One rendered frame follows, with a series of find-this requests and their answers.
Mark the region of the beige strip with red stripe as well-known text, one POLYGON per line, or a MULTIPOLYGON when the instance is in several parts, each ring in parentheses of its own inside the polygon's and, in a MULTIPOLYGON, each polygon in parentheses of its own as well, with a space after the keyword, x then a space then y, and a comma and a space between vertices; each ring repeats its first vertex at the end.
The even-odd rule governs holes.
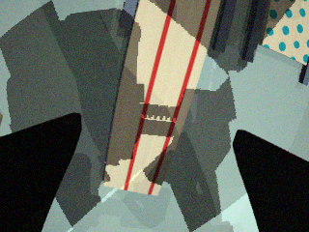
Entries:
POLYGON ((139 0, 121 73, 104 186, 157 196, 221 0, 139 0))

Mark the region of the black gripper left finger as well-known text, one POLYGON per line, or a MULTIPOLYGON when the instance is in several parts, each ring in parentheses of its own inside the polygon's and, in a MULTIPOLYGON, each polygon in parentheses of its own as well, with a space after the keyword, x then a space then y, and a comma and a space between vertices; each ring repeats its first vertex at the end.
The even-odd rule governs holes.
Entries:
POLYGON ((42 232, 81 129, 71 113, 0 136, 0 232, 42 232))

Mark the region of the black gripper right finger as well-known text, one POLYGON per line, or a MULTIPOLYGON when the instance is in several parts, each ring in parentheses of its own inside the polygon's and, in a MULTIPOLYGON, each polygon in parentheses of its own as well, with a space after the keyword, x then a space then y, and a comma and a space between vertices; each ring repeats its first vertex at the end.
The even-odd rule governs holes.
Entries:
POLYGON ((309 161, 244 129, 233 151, 259 232, 309 232, 309 161))

